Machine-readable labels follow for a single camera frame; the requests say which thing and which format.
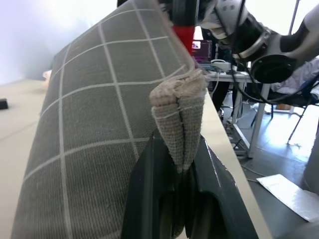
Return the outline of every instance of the red component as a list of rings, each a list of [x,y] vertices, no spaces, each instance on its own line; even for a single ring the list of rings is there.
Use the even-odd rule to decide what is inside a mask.
[[[192,55],[192,43],[195,32],[195,26],[173,26],[176,35],[184,44],[190,55]]]

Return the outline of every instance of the white wall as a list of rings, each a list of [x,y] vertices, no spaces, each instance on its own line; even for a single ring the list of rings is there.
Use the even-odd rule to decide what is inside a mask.
[[[295,0],[246,0],[246,8],[257,21],[281,35],[289,33]]]
[[[0,8],[0,85],[42,79],[54,55],[116,8],[117,0],[12,0]]]
[[[293,27],[293,33],[295,33],[302,21],[304,20],[304,17],[307,15],[307,13],[312,10],[317,4],[319,4],[319,0],[301,0],[299,2],[296,19]]]

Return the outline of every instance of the beige table surface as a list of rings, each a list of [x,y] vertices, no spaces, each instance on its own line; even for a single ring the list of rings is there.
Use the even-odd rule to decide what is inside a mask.
[[[10,109],[0,111],[0,238],[8,239],[45,90],[41,81],[23,80],[0,86],[3,97]],[[201,133],[232,173],[259,238],[272,238],[208,93]]]
[[[0,86],[0,238],[10,237],[20,187],[45,96],[42,81]]]

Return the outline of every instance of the chair leg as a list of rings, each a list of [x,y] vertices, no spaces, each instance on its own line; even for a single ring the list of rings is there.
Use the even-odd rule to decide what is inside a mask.
[[[271,119],[274,117],[274,105],[271,105]]]
[[[288,142],[287,142],[287,143],[289,143],[290,139],[291,139],[291,138],[292,138],[292,136],[294,135],[294,133],[295,133],[295,131],[296,131],[296,128],[298,127],[299,122],[301,121],[301,118],[304,116],[305,111],[306,111],[306,109],[307,109],[307,108],[308,108],[308,106],[306,106],[306,107],[304,108],[303,113],[301,114],[301,116],[299,116],[299,120],[298,120],[298,122],[297,122],[297,124],[296,124],[296,126],[295,126],[295,128],[294,128],[294,130],[293,130],[293,132],[290,134],[290,136],[289,136],[289,139],[288,139]]]
[[[251,122],[250,127],[252,127],[252,126],[254,125],[254,122],[255,122],[255,120],[256,120],[256,117],[257,117],[257,113],[255,114],[255,117],[254,117],[253,121]]]

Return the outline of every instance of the white table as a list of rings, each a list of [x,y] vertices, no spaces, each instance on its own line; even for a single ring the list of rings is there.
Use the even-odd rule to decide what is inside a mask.
[[[208,74],[208,77],[209,77],[210,81],[217,81],[218,80],[219,82],[234,82],[233,77],[231,75],[226,75],[226,74],[219,74],[219,77],[218,77],[217,73],[210,72]],[[239,83],[239,87],[242,90],[245,89],[246,83],[251,83],[249,75],[244,75],[242,73],[242,74],[235,75],[235,77]],[[264,98],[267,98],[268,94],[269,94],[269,90],[270,90],[270,84],[264,84],[262,87],[261,95]],[[258,106],[255,126],[253,128],[253,134],[251,137],[251,141],[248,142],[248,140],[244,136],[243,132],[241,131],[241,129],[237,125],[237,116],[238,116],[238,111],[239,111],[238,108],[239,108],[239,105],[241,102],[242,102],[242,94],[240,92],[238,92],[237,97],[236,97],[236,101],[235,101],[235,105],[234,105],[234,109],[233,109],[234,113],[233,113],[232,125],[233,125],[234,131],[236,132],[236,134],[238,134],[239,137],[242,139],[242,141],[244,143],[244,147],[248,153],[248,157],[253,158],[256,147],[257,147],[257,140],[258,140],[258,135],[259,135],[260,127],[261,127],[261,122],[263,119],[265,104],[259,104],[259,106]]]
[[[10,238],[18,196],[46,91],[43,81],[0,86],[9,110],[0,111],[0,237]]]

